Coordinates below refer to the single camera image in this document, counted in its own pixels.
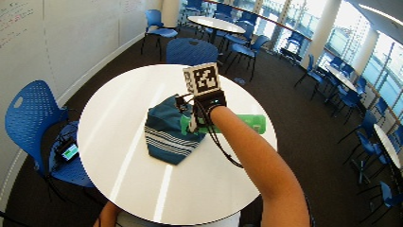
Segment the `chair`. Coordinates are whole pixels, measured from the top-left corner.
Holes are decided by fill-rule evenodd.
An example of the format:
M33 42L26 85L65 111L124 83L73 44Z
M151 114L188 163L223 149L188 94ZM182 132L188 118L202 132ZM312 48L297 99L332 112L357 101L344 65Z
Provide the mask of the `chair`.
M351 67L349 64L345 63L340 69L340 72L344 74L345 77L349 78L352 71L353 71L353 68Z
M382 121L382 123L384 123L385 122L385 111L388 109L388 104L386 104L385 100L381 97L377 98L377 102L372 106L370 109L373 109L373 108L374 108L374 111L380 114L377 122L380 121L381 118L384 118L384 121Z
M360 223L363 223L374 214L374 212L380 209L381 206L385 206L386 211L381 214L381 216L370 224L376 223L377 220L389 212L390 208L393 206L398 206L403 201L403 194L393 195L390 193L389 186L382 182L378 182L378 185L374 185L373 187L366 188L365 190L359 192L357 195L363 194L364 192L368 192L369 190L372 190L374 188L380 188L380 193L368 199L369 204L372 204L372 200L377 197L381 197L381 202L378 203L378 206L369 212L369 214L360 220Z
M352 114L353 108L357 108L357 104L359 104L361 97L357 95L357 93L353 90L348 90L347 92L344 92L344 89L341 86L339 86L337 88L339 88L340 101L336 104L335 111L331 115L335 116L336 112L340 112L343 107L348 107L348 112L347 112L345 121L344 121L344 124L345 124L349 119L349 116Z
M295 54L299 54L299 49L301 47L303 40L304 40L303 35L299 32L292 31L291 36L287 38L285 49L288 49L289 44L292 44L296 47Z
M183 16L184 20L187 19L187 12L194 13L195 15L202 15L202 0L187 0L187 4L183 9L183 13L179 18L179 25L182 26Z
M55 124L63 124L49 156L41 154L41 139L46 130ZM63 163L55 159L55 149L62 140L77 139L78 122L67 121L67 110L59 108L42 80L29 83L14 96L5 114L5 130L13 142L33 157L35 172L43 178L57 195L59 193L51 184L51 177L79 185L93 187L82 168L79 157Z
M248 11L243 11L237 22L247 22L252 26L255 26L256 14Z
M344 160L343 165L349 160L349 158L351 158L351 156L352 156L356 148L361 145L364 151L356 156L356 158L359 158L364 153L366 154L366 157L360 162L360 164L357 164L355 160L351 160L351 163L355 165L355 167L357 168L357 170L360 172L359 183L363 182L363 179L365 179L366 183L369 183L369 177L365 175L364 171L370 166L370 164L373 163L373 161L376 161L376 159L373 159L372 162L368 162L368 159L373 155L377 157L381 154L381 150L378 149L378 145L377 144L370 144L369 143L368 139L365 138L365 136L359 131L356 131L356 136L359 138L360 144L353 148L353 150L351 150L351 153L349 153L347 159Z
M140 44L140 54L142 54L142 48L143 43L146 41L146 38L148 35L156 36L156 45L159 45L159 60L160 60L160 41L159 37L163 38L174 38L178 35L178 32L174 29L163 28L163 23L160 22L160 11L156 9L148 9L146 10L146 19L147 19L147 27L146 27L146 33Z
M308 76L311 79L315 80L316 84L313 87L313 93L311 95L311 100L313 98L313 95L319 89L319 85L324 82L324 78L321 77L321 75L319 73L316 73L315 71L315 67L313 67L313 55L309 54L309 61L308 61L308 65L307 65L307 69L305 69L305 73L301 75L300 79L297 80L297 82L295 83L293 87L296 87L301 81L305 79L305 77Z
M223 15L223 14L216 14L216 15L214 16L214 18L216 18L216 19L219 19L219 20L223 20L223 21L227 21L227 22L232 23L231 17L227 17L227 16ZM206 27L203 31L206 32L206 34L207 34L208 37L210 37L210 35L211 35L211 33L212 33L212 28ZM226 34L227 34L227 33L226 33L224 31L216 30L215 36L223 37Z
M216 3L216 9L214 11L214 17L219 14L222 14L226 17L231 17L231 6L223 3Z
M252 60L252 68L251 68L251 76L249 76L249 79L248 79L248 82L251 82L251 79L252 79L252 73L253 73L253 64L255 64L255 57L259 53L259 50L260 50L260 47L261 45L268 41L268 37L264 36L264 35L260 35L255 42L252 43L252 45L249 47L245 47L243 45L239 45L239 44L232 44L230 46L230 52L226 56L226 59L224 61L227 60L231 52L235 52L236 55L233 57L233 59L231 60L226 70L224 70L224 73L227 72L227 69L230 67L230 65L233 63L235 59L236 59L236 56L239 57L239 60L240 60L240 57L244 56L248 58L248 63L249 63L249 60Z
M366 80L364 79L363 76L360 76L359 79L356 80L357 95L361 95L363 93L365 93L365 87L366 87Z
M333 68L340 70L341 64L343 64L343 60L335 56L333 59L331 60L331 62L328 63Z
M226 34L224 39L227 40L227 44L232 43L239 45L248 45L251 41L253 26L244 21L237 21L235 25L239 26L245 32L241 35Z
M397 129L389 134L389 140L397 153L403 146L403 126L398 125Z
M216 59L218 49L206 41L191 38L176 38L167 42L166 63L192 66L216 62Z
M352 132L357 131L359 129L364 130L366 138L369 138L372 136L372 134L373 134L373 124L374 123L376 123L376 118L374 118L372 112L366 111L361 124L345 136L343 136L343 138L339 140L337 144L340 144L340 142L344 140L344 138L349 134L352 134Z

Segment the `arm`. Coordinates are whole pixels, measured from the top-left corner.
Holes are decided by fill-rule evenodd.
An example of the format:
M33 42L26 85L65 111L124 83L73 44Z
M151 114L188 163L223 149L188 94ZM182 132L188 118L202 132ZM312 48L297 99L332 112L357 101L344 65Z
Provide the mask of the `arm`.
M210 113L263 198L261 226L308 226L308 212L292 170L276 151L232 111L219 106Z

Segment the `striped bag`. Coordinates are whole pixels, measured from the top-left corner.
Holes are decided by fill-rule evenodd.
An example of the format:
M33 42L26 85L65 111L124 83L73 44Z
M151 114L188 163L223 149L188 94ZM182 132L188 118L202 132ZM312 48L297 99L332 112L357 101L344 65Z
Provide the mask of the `striped bag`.
M179 117L175 96L170 96L148 109L144 123L148 154L172 165L176 165L190 155L204 137L204 133L180 134Z

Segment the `green object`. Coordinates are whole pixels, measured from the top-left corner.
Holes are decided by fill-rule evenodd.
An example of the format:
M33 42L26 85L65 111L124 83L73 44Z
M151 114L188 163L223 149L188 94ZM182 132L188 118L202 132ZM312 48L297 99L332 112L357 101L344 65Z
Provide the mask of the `green object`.
M257 132L259 134L263 134L265 131L265 117L261 114L236 114L236 116L240 118L240 120ZM190 117L182 115L179 118L179 130L180 133L184 135L187 134L188 130L188 122ZM218 128L212 126L214 132L220 133ZM207 128L202 127L198 129L198 132L200 133L208 133Z

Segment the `white wall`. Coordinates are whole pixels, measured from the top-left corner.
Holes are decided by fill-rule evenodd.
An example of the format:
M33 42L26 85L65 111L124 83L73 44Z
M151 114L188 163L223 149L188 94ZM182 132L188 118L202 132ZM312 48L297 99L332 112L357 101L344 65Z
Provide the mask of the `white wall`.
M13 96L42 79L61 106L143 37L143 11L160 9L160 4L160 0L0 0L0 210L26 157L3 130Z

